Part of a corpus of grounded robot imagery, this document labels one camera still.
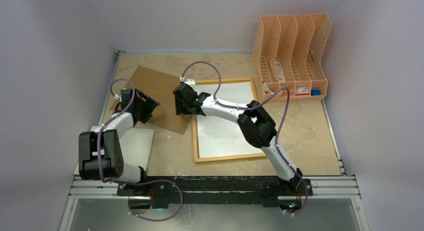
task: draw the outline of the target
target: white wall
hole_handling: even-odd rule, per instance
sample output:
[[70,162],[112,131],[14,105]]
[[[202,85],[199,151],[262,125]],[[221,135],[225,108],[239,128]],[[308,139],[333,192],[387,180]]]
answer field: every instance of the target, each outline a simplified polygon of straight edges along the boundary
[[89,0],[0,0],[0,230],[57,230],[114,49]]
[[260,16],[331,16],[342,0],[90,1],[118,50],[251,52]]
[[424,0],[344,0],[325,99],[371,230],[424,227]]

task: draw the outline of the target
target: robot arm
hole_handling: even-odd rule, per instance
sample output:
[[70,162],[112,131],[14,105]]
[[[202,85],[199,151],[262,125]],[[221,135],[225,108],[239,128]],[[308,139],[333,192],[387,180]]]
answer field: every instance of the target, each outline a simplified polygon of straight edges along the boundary
[[[284,181],[294,181],[296,185],[298,184],[297,177],[295,177],[295,173],[290,166],[292,166],[294,170],[298,170],[297,172],[300,175],[302,174],[284,151],[281,142],[275,144],[275,139],[277,138],[277,131],[275,129],[276,123],[263,106],[254,110],[223,107],[217,104],[209,93],[202,92],[198,95],[195,91],[195,87],[194,81],[188,79],[173,91],[177,114],[215,116],[238,124],[246,141],[250,145],[261,149],[266,154],[275,168],[277,176]],[[259,104],[255,100],[252,100],[249,104],[232,103],[220,99],[218,99],[218,101],[224,105],[244,108],[252,108]],[[277,147],[289,164],[280,156]]]
[[[132,95],[132,89],[123,89],[118,106],[124,109]],[[112,178],[129,183],[137,183],[141,180],[145,167],[133,166],[124,161],[119,139],[138,121],[146,123],[158,105],[160,105],[159,102],[136,89],[136,95],[127,112],[120,113],[119,116],[118,113],[114,114],[118,117],[104,129],[100,139],[101,165],[106,179]],[[79,175],[83,180],[100,180],[96,144],[99,132],[100,128],[97,128],[79,135],[78,166]]]

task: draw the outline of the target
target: blue object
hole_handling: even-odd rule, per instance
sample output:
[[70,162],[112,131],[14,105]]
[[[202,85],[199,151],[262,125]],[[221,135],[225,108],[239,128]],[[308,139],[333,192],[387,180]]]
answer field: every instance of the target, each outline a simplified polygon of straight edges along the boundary
[[312,91],[310,92],[310,95],[312,96],[321,95],[321,91],[319,89],[312,89]]

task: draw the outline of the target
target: white board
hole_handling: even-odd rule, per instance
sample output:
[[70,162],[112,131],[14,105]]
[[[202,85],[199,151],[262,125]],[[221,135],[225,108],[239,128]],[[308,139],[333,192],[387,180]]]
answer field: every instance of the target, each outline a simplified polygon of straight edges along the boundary
[[[132,127],[123,134],[119,139],[119,145],[123,161],[126,164],[140,166],[147,170],[154,132],[155,130],[152,128]],[[78,163],[73,174],[80,174]]]
[[[196,85],[196,92],[211,95],[218,84]],[[254,100],[250,82],[223,83],[216,95],[218,99],[239,104]],[[199,158],[260,154],[262,150],[248,144],[237,123],[213,116],[197,116]]]

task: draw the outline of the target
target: wooden tabletop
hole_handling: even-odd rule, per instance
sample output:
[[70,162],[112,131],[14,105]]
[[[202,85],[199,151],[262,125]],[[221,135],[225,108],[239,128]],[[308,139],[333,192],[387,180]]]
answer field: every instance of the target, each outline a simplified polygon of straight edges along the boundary
[[[223,79],[253,77],[256,80],[249,54],[122,54],[114,78],[129,79],[138,66],[180,76],[188,65],[196,61],[214,64]],[[205,64],[194,65],[184,77],[195,81],[217,79],[215,71]],[[124,85],[125,82],[117,82],[113,90],[119,92]],[[114,99],[110,95],[103,122],[111,117],[110,108],[113,103]],[[284,105],[264,105],[277,125],[282,118]],[[139,122],[136,126],[155,129],[147,169],[149,176],[276,175],[268,159],[195,164],[191,121],[184,135],[149,123]],[[291,101],[279,138],[285,151],[304,175],[341,175],[331,132],[320,101]]]

